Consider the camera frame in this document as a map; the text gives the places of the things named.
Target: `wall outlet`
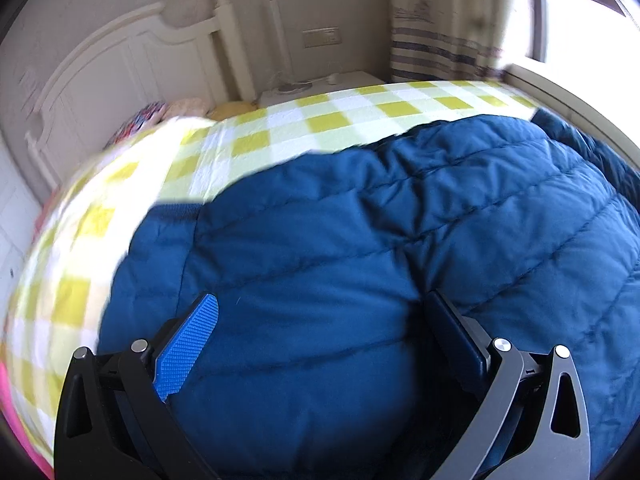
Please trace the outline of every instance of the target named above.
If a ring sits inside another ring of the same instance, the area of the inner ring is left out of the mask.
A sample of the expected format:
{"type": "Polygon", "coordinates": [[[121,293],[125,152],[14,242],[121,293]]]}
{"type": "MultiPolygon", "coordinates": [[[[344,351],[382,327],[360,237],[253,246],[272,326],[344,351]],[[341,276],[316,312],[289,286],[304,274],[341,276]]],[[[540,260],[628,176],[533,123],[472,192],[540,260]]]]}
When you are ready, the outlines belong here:
{"type": "Polygon", "coordinates": [[[340,29],[338,27],[303,30],[302,39],[305,43],[305,48],[342,43],[342,37],[340,36],[340,29]]]}

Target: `nightstand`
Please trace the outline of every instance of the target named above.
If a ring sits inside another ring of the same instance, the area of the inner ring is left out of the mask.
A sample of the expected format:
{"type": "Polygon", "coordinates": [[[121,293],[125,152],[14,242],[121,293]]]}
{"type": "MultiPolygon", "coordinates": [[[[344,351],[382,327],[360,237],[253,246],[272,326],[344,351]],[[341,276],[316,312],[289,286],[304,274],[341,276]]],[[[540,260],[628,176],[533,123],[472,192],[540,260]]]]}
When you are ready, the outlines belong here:
{"type": "Polygon", "coordinates": [[[380,81],[377,77],[373,77],[372,75],[362,71],[337,74],[335,78],[335,85],[329,84],[327,82],[328,79],[329,78],[327,77],[314,79],[312,81],[311,88],[294,94],[281,94],[276,89],[267,90],[260,95],[260,99],[258,99],[258,106],[260,108],[266,108],[267,106],[286,103],[287,101],[293,101],[295,99],[300,99],[301,97],[337,92],[338,90],[349,90],[363,86],[382,85],[385,83],[384,81],[380,81]]]}

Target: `wall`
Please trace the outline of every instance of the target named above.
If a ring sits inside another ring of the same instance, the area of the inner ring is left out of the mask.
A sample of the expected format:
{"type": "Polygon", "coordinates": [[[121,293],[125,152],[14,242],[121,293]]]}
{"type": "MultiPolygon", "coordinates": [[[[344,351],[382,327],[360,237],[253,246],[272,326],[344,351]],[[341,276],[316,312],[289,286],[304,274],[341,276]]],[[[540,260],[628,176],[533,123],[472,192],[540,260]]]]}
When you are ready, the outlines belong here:
{"type": "MultiPolygon", "coordinates": [[[[0,44],[0,128],[41,201],[49,190],[28,158],[24,133],[33,120],[30,109],[42,87],[64,57],[94,30],[125,12],[158,1],[166,3],[164,18],[175,27],[210,16],[212,8],[211,0],[29,0],[0,44]]],[[[272,88],[277,63],[265,0],[231,1],[257,91],[272,88]]],[[[366,70],[386,79],[388,0],[278,1],[296,78],[366,70]],[[303,48],[302,30],[333,26],[340,27],[342,44],[303,48]]]]}

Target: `yellow checkered sheet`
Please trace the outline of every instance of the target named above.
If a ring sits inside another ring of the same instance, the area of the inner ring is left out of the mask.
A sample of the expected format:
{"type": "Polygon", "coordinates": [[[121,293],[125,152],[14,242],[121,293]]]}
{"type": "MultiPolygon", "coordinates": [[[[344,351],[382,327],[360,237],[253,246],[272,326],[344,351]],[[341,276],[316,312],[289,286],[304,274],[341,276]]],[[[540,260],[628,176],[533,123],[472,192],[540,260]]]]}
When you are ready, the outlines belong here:
{"type": "Polygon", "coordinates": [[[414,82],[302,98],[219,123],[171,120],[89,162],[60,193],[10,301],[0,358],[33,447],[52,464],[72,352],[95,351],[118,263],[157,202],[206,202],[249,173],[309,150],[336,152],[434,120],[530,119],[536,104],[497,82],[414,82]]]}

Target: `yellow pillow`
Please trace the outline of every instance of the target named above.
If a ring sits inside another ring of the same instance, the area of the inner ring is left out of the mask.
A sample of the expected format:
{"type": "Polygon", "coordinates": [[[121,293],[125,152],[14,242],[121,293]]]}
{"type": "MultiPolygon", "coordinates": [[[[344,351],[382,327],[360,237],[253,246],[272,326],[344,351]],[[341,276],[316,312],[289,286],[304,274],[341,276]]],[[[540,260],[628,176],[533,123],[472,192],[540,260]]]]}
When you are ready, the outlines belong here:
{"type": "Polygon", "coordinates": [[[247,101],[231,101],[229,103],[222,103],[220,106],[216,106],[216,109],[209,114],[209,119],[212,121],[223,121],[229,117],[253,112],[257,109],[257,105],[248,103],[247,101]]]}

